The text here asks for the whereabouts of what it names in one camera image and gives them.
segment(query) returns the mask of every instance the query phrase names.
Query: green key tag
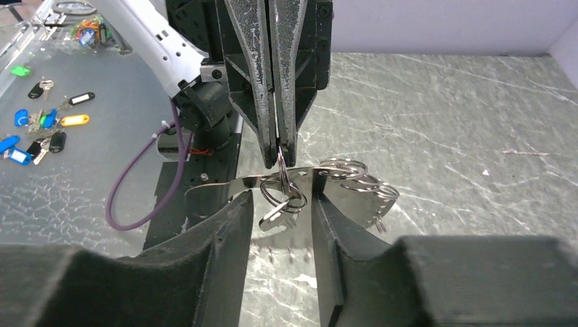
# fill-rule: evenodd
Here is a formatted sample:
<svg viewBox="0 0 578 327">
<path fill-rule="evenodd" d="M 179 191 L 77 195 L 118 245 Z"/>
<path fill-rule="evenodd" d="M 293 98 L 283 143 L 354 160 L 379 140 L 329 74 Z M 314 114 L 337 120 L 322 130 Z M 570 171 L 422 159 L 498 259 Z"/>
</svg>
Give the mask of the green key tag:
<svg viewBox="0 0 578 327">
<path fill-rule="evenodd" d="M 30 70 L 30 68 L 25 66 L 14 66 L 12 70 L 10 70 L 10 72 L 18 77 L 26 77 L 30 75 L 32 71 Z"/>
</svg>

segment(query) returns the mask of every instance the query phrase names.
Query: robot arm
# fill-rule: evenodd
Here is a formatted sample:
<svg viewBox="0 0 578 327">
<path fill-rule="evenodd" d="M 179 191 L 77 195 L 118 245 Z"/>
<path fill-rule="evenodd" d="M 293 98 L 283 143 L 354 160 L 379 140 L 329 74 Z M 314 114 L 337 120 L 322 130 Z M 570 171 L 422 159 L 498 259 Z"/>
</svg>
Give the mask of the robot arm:
<svg viewBox="0 0 578 327">
<path fill-rule="evenodd" d="M 331 0 L 167 0 L 169 20 L 182 24 L 178 30 L 185 37 L 149 1 L 91 3 L 144 59 L 177 106 L 193 107 L 188 115 L 195 122 L 185 123 L 187 128 L 211 128 L 222 119 L 227 112 L 199 97 L 198 84 L 224 85 L 228 102 L 257 135 L 265 166 L 271 168 L 279 152 L 288 167 L 295 166 L 297 132 L 317 90 L 329 81 Z M 196 30 L 209 35 L 190 31 L 191 16 L 206 23 L 195 20 Z M 187 39 L 209 58 L 204 60 Z M 203 76 L 202 66 L 220 69 L 213 75 L 218 77 Z M 209 88 L 204 93 L 221 91 Z"/>
<path fill-rule="evenodd" d="M 183 81 L 193 83 L 200 75 L 204 57 L 175 31 L 152 3 L 143 0 L 91 0 L 142 57 L 172 99 Z"/>
</svg>

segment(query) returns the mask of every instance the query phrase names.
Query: table surface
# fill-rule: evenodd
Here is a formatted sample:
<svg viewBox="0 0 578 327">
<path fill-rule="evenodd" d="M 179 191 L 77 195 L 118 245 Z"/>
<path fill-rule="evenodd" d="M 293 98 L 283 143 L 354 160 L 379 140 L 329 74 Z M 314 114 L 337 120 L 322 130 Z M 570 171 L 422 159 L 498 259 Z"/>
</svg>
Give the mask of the table surface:
<svg viewBox="0 0 578 327">
<path fill-rule="evenodd" d="M 74 109 L 91 121 L 67 129 L 64 152 L 38 166 L 0 161 L 0 243 L 139 254 L 148 225 L 116 232 L 104 204 L 133 154 L 171 117 L 155 76 L 138 55 L 111 50 L 52 47 L 22 60 L 34 75 L 11 78 L 0 97 L 2 134 L 24 136 L 13 125 L 18 109 L 52 108 L 87 91 L 96 99 Z M 49 100 L 28 99 L 42 76 L 56 83 Z M 577 112 L 578 91 L 551 58 L 334 54 L 330 86 L 299 133 L 298 166 L 358 159 L 396 186 L 388 232 L 371 230 L 388 242 L 406 234 L 546 234 L 578 249 Z M 267 172 L 255 135 L 244 130 L 238 175 Z M 23 138 L 22 148 L 29 143 Z M 153 208 L 163 159 L 151 151 L 129 175 L 118 221 Z M 268 208 L 257 196 L 256 222 Z M 251 249 L 240 326 L 318 326 L 314 264 L 294 254 L 290 264 L 287 251 L 274 250 L 271 263 L 268 251 Z"/>
</svg>

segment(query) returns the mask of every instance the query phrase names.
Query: red wire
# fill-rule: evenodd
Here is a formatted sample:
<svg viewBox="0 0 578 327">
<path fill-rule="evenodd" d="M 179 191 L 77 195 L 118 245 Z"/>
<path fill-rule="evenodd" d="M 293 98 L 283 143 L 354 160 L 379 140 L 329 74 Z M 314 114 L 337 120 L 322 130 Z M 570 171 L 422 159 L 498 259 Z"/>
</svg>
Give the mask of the red wire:
<svg viewBox="0 0 578 327">
<path fill-rule="evenodd" d="M 210 157 L 213 155 L 213 151 L 211 151 L 210 149 L 206 149 L 206 150 L 202 151 L 202 150 L 199 150 L 197 148 L 190 148 L 189 154 L 191 154 L 191 155 L 204 155 L 204 156 Z"/>
</svg>

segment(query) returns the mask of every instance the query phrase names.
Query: yellow key tag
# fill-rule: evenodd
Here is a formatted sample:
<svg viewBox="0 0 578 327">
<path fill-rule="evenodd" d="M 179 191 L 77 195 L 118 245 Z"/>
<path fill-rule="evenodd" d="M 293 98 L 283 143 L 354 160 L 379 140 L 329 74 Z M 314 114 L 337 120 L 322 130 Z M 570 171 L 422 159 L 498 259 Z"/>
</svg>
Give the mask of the yellow key tag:
<svg viewBox="0 0 578 327">
<path fill-rule="evenodd" d="M 77 114 L 76 116 L 63 117 L 60 120 L 60 125 L 63 127 L 84 125 L 90 121 L 88 114 Z"/>
</svg>

